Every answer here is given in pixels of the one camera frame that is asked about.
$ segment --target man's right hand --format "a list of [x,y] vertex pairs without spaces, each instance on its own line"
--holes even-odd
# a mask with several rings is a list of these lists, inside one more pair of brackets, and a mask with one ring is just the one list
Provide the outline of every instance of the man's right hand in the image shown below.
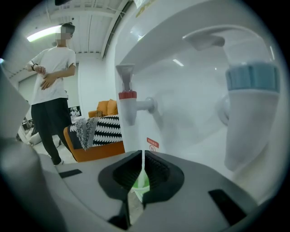
[[40,65],[35,65],[34,67],[35,72],[39,73],[39,74],[45,74],[46,70],[45,67],[40,66]]

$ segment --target man's left hand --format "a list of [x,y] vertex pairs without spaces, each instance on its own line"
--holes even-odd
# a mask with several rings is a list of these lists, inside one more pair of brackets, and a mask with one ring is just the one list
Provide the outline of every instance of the man's left hand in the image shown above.
[[47,76],[44,78],[44,81],[41,83],[41,89],[47,89],[49,88],[57,79],[57,77],[53,73],[47,74]]

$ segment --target ceiling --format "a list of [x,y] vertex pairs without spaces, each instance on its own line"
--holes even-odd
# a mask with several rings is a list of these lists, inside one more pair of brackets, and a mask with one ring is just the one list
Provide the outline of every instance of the ceiling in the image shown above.
[[29,42],[27,37],[58,24],[72,22],[76,27],[68,47],[78,54],[90,53],[103,58],[108,39],[120,13],[130,0],[72,0],[55,6],[54,0],[36,6],[16,30],[6,48],[1,64],[8,78],[18,81],[31,76],[24,70],[26,63],[41,51],[52,48],[55,35]]

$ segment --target white wall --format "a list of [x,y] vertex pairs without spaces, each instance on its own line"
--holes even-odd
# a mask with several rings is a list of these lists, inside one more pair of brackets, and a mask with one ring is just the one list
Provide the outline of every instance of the white wall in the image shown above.
[[[22,97],[31,104],[32,97],[33,97],[33,90],[34,90],[34,84],[36,81],[37,75],[30,76],[29,78],[24,79],[23,81],[19,82],[19,93],[22,95]],[[26,118],[28,120],[32,119],[31,117],[31,108],[29,108]]]
[[77,78],[78,78],[78,64],[76,65],[76,72],[74,76],[66,77],[63,79],[64,90],[66,90],[68,94],[68,107],[80,105],[78,100]]
[[136,6],[132,4],[118,25],[104,60],[95,54],[78,56],[78,96],[82,115],[86,118],[89,111],[97,109],[100,101],[116,100],[115,48],[118,36],[134,9]]
[[96,57],[83,56],[79,61],[78,95],[82,115],[97,109],[100,101],[116,99],[115,85],[106,81],[105,62]]
[[[67,91],[68,94],[68,107],[79,106],[78,90],[77,90],[77,74],[78,74],[78,65],[76,66],[76,72],[74,76],[66,77],[63,79],[64,89]],[[25,100],[27,100],[30,104],[32,102],[36,77],[37,75],[35,74],[19,82],[18,91],[22,95],[22,97]],[[26,118],[28,120],[32,119],[31,108],[27,112]]]
[[15,79],[12,79],[12,78],[8,78],[9,73],[6,71],[6,69],[4,69],[4,68],[2,67],[1,64],[0,64],[0,69],[3,71],[3,74],[5,75],[5,77],[6,77],[7,79],[9,79],[10,83],[14,86],[14,88],[18,90],[18,88],[19,88],[18,81],[15,80]]
[[108,86],[114,86],[110,88],[110,95],[115,95],[114,100],[116,99],[116,88],[115,88],[115,51],[116,44],[120,35],[120,32],[124,28],[124,25],[128,22],[134,10],[136,9],[136,5],[133,3],[130,8],[127,10],[126,15],[121,20],[120,24],[117,27],[117,30],[114,32],[114,36],[110,42],[110,46],[108,48],[105,62],[106,62],[106,81]]

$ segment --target shoe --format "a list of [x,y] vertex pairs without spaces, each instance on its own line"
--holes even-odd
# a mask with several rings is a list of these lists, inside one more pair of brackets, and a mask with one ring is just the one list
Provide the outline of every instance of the shoe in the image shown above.
[[64,160],[61,159],[60,162],[59,162],[59,164],[55,164],[54,166],[59,166],[59,165],[62,165],[63,163],[64,163]]

